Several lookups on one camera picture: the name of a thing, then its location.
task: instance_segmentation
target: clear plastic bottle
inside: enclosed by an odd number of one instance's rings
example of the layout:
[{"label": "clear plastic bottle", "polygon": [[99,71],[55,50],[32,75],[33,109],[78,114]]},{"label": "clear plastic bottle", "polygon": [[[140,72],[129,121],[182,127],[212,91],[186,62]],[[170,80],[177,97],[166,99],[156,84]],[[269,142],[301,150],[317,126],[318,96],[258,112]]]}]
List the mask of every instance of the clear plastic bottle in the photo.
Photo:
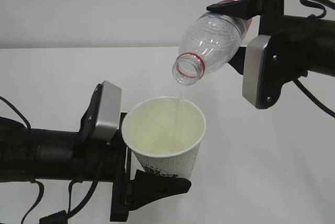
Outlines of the clear plastic bottle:
[{"label": "clear plastic bottle", "polygon": [[184,34],[172,73],[182,85],[192,85],[204,74],[221,68],[235,55],[251,20],[207,12]]}]

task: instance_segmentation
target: black cable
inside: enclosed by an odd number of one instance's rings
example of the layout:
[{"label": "black cable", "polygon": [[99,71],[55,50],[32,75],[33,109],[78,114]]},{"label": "black cable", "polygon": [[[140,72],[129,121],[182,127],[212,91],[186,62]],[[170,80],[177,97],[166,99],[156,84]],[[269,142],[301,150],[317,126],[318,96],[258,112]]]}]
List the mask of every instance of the black cable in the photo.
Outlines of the black cable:
[{"label": "black cable", "polygon": [[27,126],[28,132],[30,132],[31,126],[29,121],[25,118],[25,116],[23,116],[22,113],[18,109],[16,109],[16,107],[4,97],[0,96],[0,100],[2,100],[6,105],[8,105],[24,121],[24,123]]},{"label": "black cable", "polygon": [[39,187],[39,192],[38,192],[38,196],[36,201],[34,202],[34,204],[31,206],[31,208],[26,212],[26,214],[23,216],[22,220],[21,220],[21,224],[24,223],[26,217],[28,216],[28,214],[40,203],[40,201],[42,200],[43,194],[44,194],[44,185],[42,182],[36,181],[36,180],[32,180],[31,181],[32,184],[36,183]]},{"label": "black cable", "polygon": [[325,113],[327,113],[329,116],[335,118],[335,112],[333,112],[331,109],[329,109],[327,106],[325,106],[323,103],[321,103],[304,85],[298,80],[293,80],[296,86],[321,110],[323,110]]},{"label": "black cable", "polygon": [[100,155],[100,160],[99,160],[97,173],[96,173],[96,175],[95,175],[95,177],[92,181],[92,184],[91,184],[87,194],[85,195],[83,200],[78,204],[78,206],[76,206],[73,210],[71,210],[67,214],[68,219],[70,219],[71,217],[76,215],[80,210],[82,210],[84,208],[84,206],[87,204],[87,202],[90,200],[90,198],[92,197],[92,195],[93,195],[93,193],[94,193],[94,191],[95,191],[95,189],[98,185],[101,172],[103,170],[105,154],[106,154],[106,147],[103,147],[102,154]]},{"label": "black cable", "polygon": [[74,180],[72,180],[70,183],[69,183],[69,207],[68,207],[68,212],[71,211],[71,197],[72,197],[72,188],[73,188],[73,185],[75,183],[82,183],[83,182],[83,178],[80,176]]},{"label": "black cable", "polygon": [[331,2],[330,0],[300,0],[300,3],[306,7],[310,8],[318,8],[321,9],[323,12],[321,15],[316,16],[316,15],[310,15],[309,17],[313,18],[324,18],[327,14],[326,8],[324,5],[328,8],[331,8],[335,10],[335,3]]}]

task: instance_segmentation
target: bottle neck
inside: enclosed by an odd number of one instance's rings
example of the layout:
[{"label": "bottle neck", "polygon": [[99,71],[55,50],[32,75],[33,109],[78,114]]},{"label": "bottle neck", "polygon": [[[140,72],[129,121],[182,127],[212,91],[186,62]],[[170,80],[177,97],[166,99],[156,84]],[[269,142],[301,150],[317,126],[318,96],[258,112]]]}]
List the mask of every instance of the bottle neck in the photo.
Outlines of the bottle neck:
[{"label": "bottle neck", "polygon": [[181,54],[174,62],[172,74],[182,85],[192,85],[201,79],[205,72],[204,60],[195,53]]}]

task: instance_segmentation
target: paper cup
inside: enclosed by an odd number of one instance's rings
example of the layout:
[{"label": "paper cup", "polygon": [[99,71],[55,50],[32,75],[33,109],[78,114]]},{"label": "paper cup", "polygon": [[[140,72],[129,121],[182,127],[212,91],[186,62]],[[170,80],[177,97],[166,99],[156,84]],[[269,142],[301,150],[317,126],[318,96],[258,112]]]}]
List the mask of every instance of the paper cup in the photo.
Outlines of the paper cup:
[{"label": "paper cup", "polygon": [[193,103],[176,97],[157,97],[134,107],[121,132],[126,145],[148,173],[191,177],[206,120]]}]

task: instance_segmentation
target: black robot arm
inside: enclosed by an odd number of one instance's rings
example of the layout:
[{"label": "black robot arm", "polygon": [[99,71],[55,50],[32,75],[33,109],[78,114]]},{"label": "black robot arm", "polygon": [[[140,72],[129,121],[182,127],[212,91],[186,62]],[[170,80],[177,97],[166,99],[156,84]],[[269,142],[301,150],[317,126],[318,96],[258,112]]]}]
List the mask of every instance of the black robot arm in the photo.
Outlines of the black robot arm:
[{"label": "black robot arm", "polygon": [[126,115],[120,113],[120,101],[120,88],[106,81],[98,84],[79,132],[30,129],[0,117],[0,182],[92,181],[77,207],[41,218],[40,224],[67,223],[85,206],[98,181],[113,182],[110,221],[126,221],[129,211],[188,192],[191,183],[183,178],[137,170],[130,179],[131,151],[117,129]]},{"label": "black robot arm", "polygon": [[208,11],[250,19],[260,16],[259,36],[240,47],[230,65],[243,75],[242,95],[258,109],[279,99],[285,83],[307,76],[308,71],[335,76],[335,21],[323,20],[328,0],[300,0],[319,8],[319,16],[284,15],[284,0],[240,0],[213,4]]}]

